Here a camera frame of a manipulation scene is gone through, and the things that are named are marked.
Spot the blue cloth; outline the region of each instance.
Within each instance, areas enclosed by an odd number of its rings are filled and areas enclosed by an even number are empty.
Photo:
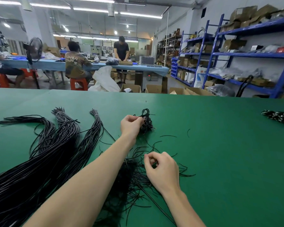
[[[12,67],[12,68],[28,68],[27,60],[4,60],[2,64]],[[86,71],[96,71],[101,67],[106,66],[105,63],[93,64],[92,67],[83,66]],[[113,68],[122,69],[122,70],[135,70],[135,71],[144,71],[144,72],[155,72],[161,76],[166,76],[169,68],[167,67],[147,67],[146,65],[112,65]],[[46,60],[41,59],[38,62],[33,62],[33,69],[43,69],[51,71],[65,71],[65,62],[55,62],[55,60]]]

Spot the person in brown shirt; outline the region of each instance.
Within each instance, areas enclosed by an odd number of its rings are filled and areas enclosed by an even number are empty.
[[[65,54],[65,75],[68,78],[81,79],[85,78],[87,84],[93,79],[91,72],[83,70],[82,66],[91,67],[91,62],[79,53],[79,44],[75,41],[68,42],[70,52]]]

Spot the black fan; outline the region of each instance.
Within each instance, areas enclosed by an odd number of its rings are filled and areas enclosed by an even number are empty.
[[[37,62],[41,59],[43,44],[40,38],[32,38],[29,44],[23,44],[23,48],[26,50],[27,60],[30,65],[33,64],[33,59],[36,60],[34,62]],[[33,77],[36,82],[37,88],[40,89],[36,72],[34,71],[34,69]]]

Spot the black shorts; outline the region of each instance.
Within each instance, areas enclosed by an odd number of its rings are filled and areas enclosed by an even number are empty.
[[[121,72],[127,72],[127,70],[121,70],[121,69],[117,69],[117,72],[118,73],[121,73]]]
[[[10,68],[10,67],[1,67],[0,74],[8,75],[8,76],[21,76],[24,75],[24,72],[18,68]]]

